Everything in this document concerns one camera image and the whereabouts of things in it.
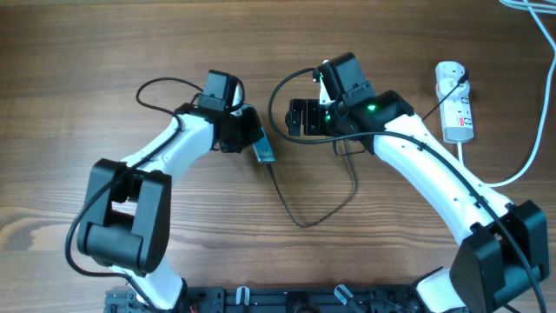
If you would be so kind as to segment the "blue Galaxy smartphone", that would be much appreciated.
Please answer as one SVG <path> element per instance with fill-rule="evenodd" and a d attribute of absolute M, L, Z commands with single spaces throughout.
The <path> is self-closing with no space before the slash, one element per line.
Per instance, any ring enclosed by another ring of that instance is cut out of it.
<path fill-rule="evenodd" d="M 261 133 L 262 137 L 252 144 L 257 161 L 260 164 L 275 163 L 275 154 L 263 127 L 261 127 Z"/>

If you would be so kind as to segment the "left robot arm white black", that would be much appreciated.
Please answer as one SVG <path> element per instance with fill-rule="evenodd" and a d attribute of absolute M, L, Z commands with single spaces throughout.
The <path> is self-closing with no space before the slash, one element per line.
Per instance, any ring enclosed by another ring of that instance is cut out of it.
<path fill-rule="evenodd" d="M 189 312 L 188 285 L 165 254 L 172 186 L 210 151 L 240 153 L 263 134 L 256 109 L 246 105 L 242 81 L 210 70 L 190 102 L 170 111 L 166 130 L 121 161 L 92 167 L 83 208 L 70 225 L 64 253 L 81 275 L 71 248 L 124 279 L 151 312 Z"/>

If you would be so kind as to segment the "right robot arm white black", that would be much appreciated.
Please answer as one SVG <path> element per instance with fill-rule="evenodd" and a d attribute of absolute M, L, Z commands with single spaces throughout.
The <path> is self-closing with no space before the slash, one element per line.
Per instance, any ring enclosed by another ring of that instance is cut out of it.
<path fill-rule="evenodd" d="M 354 140 L 399 171 L 453 234 L 453 264 L 415 284 L 427 312 L 493 312 L 527 290 L 546 311 L 540 283 L 549 276 L 546 215 L 532 201 L 513 203 L 482 183 L 427 130 L 398 93 L 376 93 L 351 53 L 312 69 L 316 99 L 294 98 L 287 139 L 318 144 Z"/>

